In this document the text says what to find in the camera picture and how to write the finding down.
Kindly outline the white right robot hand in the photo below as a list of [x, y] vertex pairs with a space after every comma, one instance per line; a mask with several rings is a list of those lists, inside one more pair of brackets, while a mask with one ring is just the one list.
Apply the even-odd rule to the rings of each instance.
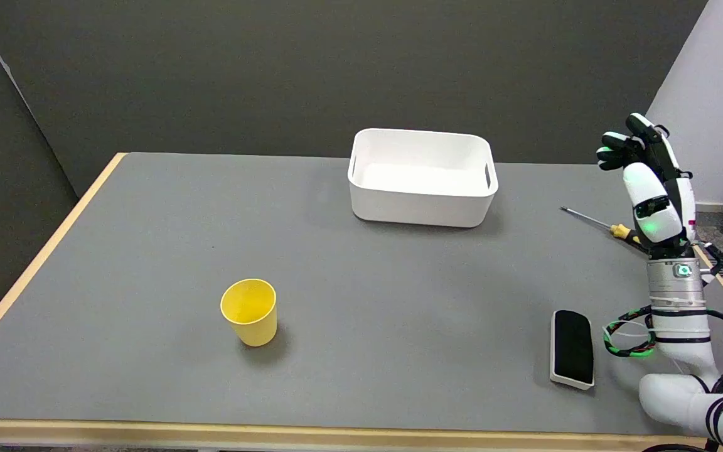
[[665, 126], [639, 112], [632, 112], [625, 125], [628, 135], [602, 135], [597, 165], [603, 171], [622, 171], [635, 233], [651, 260], [693, 258], [694, 175], [680, 168]]

